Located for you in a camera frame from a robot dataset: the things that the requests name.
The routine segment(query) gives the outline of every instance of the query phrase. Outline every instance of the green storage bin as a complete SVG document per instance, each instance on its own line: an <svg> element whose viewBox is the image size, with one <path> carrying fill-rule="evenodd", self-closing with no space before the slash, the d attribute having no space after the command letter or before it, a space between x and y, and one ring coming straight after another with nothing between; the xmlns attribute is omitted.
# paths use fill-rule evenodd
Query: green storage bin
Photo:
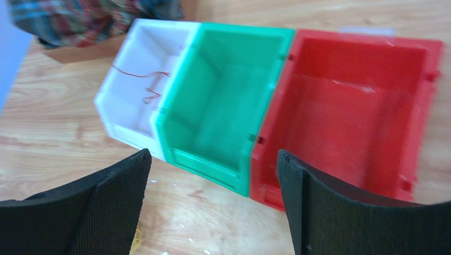
<svg viewBox="0 0 451 255"><path fill-rule="evenodd" d="M203 23L157 119L166 161L243 196L293 29Z"/></svg>

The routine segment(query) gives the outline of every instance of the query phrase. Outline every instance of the storage bin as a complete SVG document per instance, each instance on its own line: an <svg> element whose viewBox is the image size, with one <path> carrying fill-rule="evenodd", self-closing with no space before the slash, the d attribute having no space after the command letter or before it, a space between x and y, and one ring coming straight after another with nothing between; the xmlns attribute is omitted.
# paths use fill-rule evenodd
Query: storage bin
<svg viewBox="0 0 451 255"><path fill-rule="evenodd" d="M168 163L248 196L250 153L294 33L201 25L157 119Z"/></svg>
<svg viewBox="0 0 451 255"><path fill-rule="evenodd" d="M286 149L354 186L411 200L443 43L300 30L252 152L250 197L283 210Z"/></svg>
<svg viewBox="0 0 451 255"><path fill-rule="evenodd" d="M95 99L109 136L137 149L148 148L152 156L164 160L151 123L160 113L199 25L134 21Z"/></svg>

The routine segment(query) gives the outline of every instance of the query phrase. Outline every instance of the yellow object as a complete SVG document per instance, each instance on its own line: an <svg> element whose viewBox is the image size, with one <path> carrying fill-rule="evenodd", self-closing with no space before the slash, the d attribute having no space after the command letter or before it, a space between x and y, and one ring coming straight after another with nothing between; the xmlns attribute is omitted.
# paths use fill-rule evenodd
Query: yellow object
<svg viewBox="0 0 451 255"><path fill-rule="evenodd" d="M130 255L132 255L136 250L138 250L142 242L143 242L143 234L139 229L136 229L135 238L131 243Z"/></svg>

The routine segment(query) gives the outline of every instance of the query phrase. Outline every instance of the wooden table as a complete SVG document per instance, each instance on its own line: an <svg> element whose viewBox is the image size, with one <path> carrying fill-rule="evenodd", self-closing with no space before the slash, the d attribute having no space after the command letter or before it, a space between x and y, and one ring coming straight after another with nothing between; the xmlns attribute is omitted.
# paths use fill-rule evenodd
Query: wooden table
<svg viewBox="0 0 451 255"><path fill-rule="evenodd" d="M451 44L449 0L200 0L194 7L199 21L327 30L391 27L400 36ZM31 45L0 116L0 200L24 199L136 151L106 135L93 99L110 63L86 52L83 61L80 51L65 49L60 57L75 61L60 63ZM415 197L421 203L451 199L449 53L441 70L417 173ZM294 253L284 213L157 159L149 179L157 182L146 190L144 242L135 254Z"/></svg>

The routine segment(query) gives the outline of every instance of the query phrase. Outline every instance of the plaid shirt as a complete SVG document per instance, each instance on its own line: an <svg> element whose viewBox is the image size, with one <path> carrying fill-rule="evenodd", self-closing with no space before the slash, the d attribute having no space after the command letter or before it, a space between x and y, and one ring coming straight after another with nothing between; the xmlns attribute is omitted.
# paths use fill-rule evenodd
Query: plaid shirt
<svg viewBox="0 0 451 255"><path fill-rule="evenodd" d="M9 0L13 22L57 46L86 47L128 31L139 17L175 20L179 0Z"/></svg>

